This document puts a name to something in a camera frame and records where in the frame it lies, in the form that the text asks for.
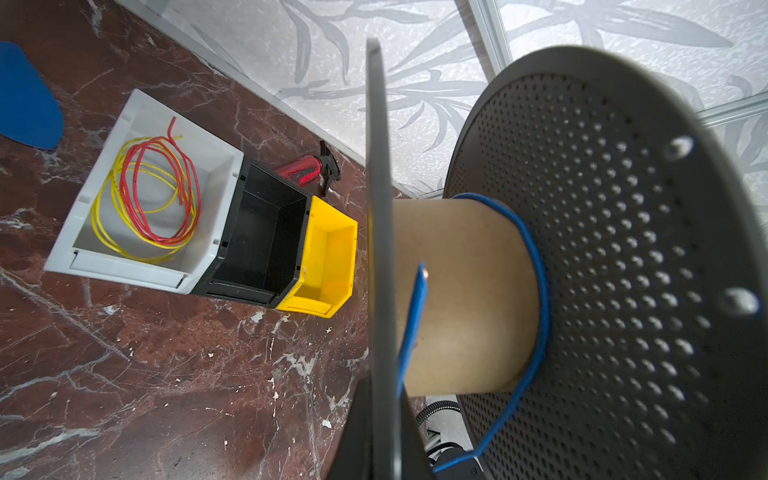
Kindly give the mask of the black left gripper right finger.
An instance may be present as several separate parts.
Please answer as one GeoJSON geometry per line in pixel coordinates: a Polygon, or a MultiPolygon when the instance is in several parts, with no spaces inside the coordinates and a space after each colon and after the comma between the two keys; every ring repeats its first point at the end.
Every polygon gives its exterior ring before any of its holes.
{"type": "Polygon", "coordinates": [[[425,453],[424,444],[406,392],[403,392],[400,397],[400,414],[401,478],[403,480],[433,480],[435,474],[425,453]]]}

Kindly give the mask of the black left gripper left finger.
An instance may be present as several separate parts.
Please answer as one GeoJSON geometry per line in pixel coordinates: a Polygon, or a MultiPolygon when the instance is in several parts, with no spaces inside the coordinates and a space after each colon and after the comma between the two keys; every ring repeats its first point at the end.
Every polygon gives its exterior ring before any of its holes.
{"type": "Polygon", "coordinates": [[[340,442],[327,480],[372,478],[372,387],[369,377],[356,384],[340,442]]]}

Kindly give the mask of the grey perforated cable spool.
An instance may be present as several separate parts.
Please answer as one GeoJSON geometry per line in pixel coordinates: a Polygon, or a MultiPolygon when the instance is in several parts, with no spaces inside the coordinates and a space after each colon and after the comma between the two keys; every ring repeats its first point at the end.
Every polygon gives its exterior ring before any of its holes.
{"type": "Polygon", "coordinates": [[[366,45],[372,478],[400,397],[455,396],[498,478],[763,479],[767,248],[730,162],[637,66],[558,46],[472,108],[438,200],[394,199],[366,45]]]}

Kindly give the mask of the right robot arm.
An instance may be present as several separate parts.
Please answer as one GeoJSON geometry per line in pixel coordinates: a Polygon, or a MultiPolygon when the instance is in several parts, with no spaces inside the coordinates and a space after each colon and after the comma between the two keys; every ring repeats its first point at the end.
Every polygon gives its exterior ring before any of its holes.
{"type": "Polygon", "coordinates": [[[428,397],[415,420],[432,468],[442,467],[472,449],[455,396],[428,397]]]}

